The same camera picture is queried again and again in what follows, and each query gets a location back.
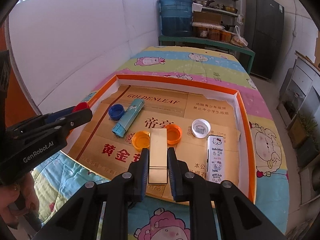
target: refrigerator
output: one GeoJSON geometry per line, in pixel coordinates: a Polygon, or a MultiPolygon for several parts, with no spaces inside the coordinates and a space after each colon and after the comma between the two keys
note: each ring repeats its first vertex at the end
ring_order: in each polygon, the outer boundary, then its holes
{"type": "MultiPolygon", "coordinates": [[[[273,0],[246,0],[244,38],[256,54],[251,73],[271,79],[279,56],[284,28],[284,7],[273,0]]],[[[241,54],[239,62],[248,65],[241,54]]]]}

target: blue bottle cap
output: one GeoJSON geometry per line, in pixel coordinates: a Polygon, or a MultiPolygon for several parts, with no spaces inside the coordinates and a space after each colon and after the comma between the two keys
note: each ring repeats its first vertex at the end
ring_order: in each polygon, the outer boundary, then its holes
{"type": "Polygon", "coordinates": [[[118,121],[124,115],[124,108],[121,104],[110,107],[108,114],[113,121],[118,121]]]}

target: bottle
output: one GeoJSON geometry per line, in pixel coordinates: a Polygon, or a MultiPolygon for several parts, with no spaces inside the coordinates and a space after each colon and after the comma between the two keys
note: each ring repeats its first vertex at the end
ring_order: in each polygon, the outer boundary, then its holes
{"type": "Polygon", "coordinates": [[[159,0],[162,34],[171,37],[192,36],[193,0],[159,0]]]}

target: green table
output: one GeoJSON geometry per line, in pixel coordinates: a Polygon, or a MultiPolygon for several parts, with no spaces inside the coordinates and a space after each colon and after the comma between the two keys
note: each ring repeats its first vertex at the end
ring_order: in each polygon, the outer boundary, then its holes
{"type": "Polygon", "coordinates": [[[231,49],[235,51],[239,51],[240,53],[249,55],[250,59],[247,66],[247,73],[250,74],[252,63],[254,60],[254,55],[256,54],[254,51],[247,47],[238,47],[236,45],[233,45],[231,43],[225,43],[222,41],[213,41],[209,39],[202,39],[202,38],[196,38],[196,37],[168,37],[168,36],[159,36],[159,44],[162,46],[163,41],[174,41],[177,42],[188,42],[188,43],[197,43],[197,44],[204,44],[208,46],[214,46],[214,47],[220,47],[225,49],[231,49]]]}

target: colorful bedspread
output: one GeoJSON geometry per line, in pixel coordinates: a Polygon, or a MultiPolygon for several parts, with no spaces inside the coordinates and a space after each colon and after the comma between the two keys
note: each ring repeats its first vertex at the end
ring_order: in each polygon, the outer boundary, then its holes
{"type": "MultiPolygon", "coordinates": [[[[284,150],[271,114],[244,68],[232,56],[211,50],[187,47],[150,47],[108,76],[88,101],[114,74],[167,76],[207,82],[239,90],[250,121],[256,154],[257,207],[285,233],[289,209],[289,184],[284,150]]],[[[86,181],[105,182],[63,153],[33,171],[44,223],[86,181]]],[[[187,206],[146,197],[128,212],[129,239],[190,239],[187,206]]]]}

